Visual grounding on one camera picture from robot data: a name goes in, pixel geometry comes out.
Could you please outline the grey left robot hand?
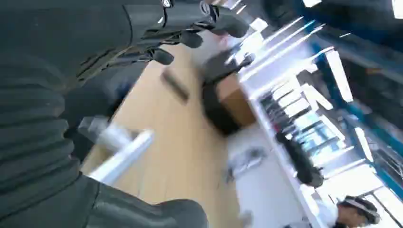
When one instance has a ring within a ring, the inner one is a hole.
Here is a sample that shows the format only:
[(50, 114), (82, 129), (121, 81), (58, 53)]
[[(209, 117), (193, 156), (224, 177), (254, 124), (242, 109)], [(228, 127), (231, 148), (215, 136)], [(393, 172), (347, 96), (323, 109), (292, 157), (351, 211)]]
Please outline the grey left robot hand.
[(84, 174), (60, 117), (64, 93), (162, 44), (209, 30), (243, 37), (229, 8), (173, 0), (0, 3), (0, 225), (3, 228), (206, 228), (191, 199), (150, 205)]

